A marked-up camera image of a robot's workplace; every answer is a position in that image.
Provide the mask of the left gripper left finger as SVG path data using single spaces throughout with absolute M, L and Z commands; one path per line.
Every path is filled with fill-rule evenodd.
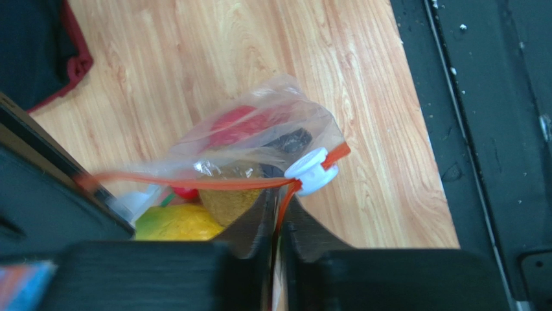
M 267 310 L 276 192 L 207 242 L 69 248 L 40 310 Z

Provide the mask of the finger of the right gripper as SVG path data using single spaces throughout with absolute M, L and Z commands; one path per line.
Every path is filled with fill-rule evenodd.
M 43 259 L 73 244 L 128 240 L 131 225 L 85 192 L 84 169 L 6 95 L 1 95 L 1 258 Z

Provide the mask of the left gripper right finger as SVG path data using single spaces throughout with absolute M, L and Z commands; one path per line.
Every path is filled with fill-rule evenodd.
M 461 249 L 360 249 L 292 199 L 280 250 L 289 310 L 509 310 L 500 274 Z

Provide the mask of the yellow brown passion fruit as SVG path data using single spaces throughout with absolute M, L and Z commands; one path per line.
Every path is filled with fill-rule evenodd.
M 264 172 L 260 165 L 245 161 L 237 161 L 220 168 L 214 168 L 200 179 L 249 179 L 263 178 Z M 227 227 L 244 214 L 256 202 L 262 191 L 254 190 L 199 190 L 203 206 L 212 217 L 223 227 Z

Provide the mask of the yellow green mango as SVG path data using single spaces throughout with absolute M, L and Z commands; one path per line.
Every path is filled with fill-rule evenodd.
M 151 207 L 135 222 L 135 239 L 206 241 L 223 229 L 201 205 Z

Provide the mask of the red chili pepper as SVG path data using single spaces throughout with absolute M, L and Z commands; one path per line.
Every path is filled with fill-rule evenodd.
M 173 187 L 172 190 L 176 196 L 188 201 L 196 200 L 199 196 L 197 189 Z

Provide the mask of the clear orange-zip bag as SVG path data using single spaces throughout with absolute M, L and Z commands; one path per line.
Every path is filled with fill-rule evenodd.
M 207 148 L 211 126 L 223 114 L 239 107 L 275 108 L 286 121 L 227 146 Z M 304 128 L 312 141 L 300 154 L 284 154 L 265 144 Z M 311 101 L 288 75 L 276 76 L 230 101 L 220 111 L 203 119 L 159 159 L 126 164 L 119 168 L 82 174 L 76 178 L 81 189 L 92 192 L 105 183 L 127 182 L 143 185 L 111 201 L 111 207 L 134 228 L 137 219 L 151 207 L 196 204 L 176 196 L 173 187 L 199 190 L 265 190 L 278 192 L 275 223 L 281 225 L 284 213 L 295 196 L 308 196 L 328 185 L 339 172 L 338 161 L 351 150 L 328 109 Z M 214 168 L 245 161 L 260 165 L 263 178 L 200 179 Z

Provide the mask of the red tomato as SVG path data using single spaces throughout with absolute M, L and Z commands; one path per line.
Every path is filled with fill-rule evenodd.
M 219 117 L 211 126 L 207 148 L 227 146 L 246 139 L 286 121 L 285 113 L 275 108 L 260 109 L 253 106 L 239 106 Z

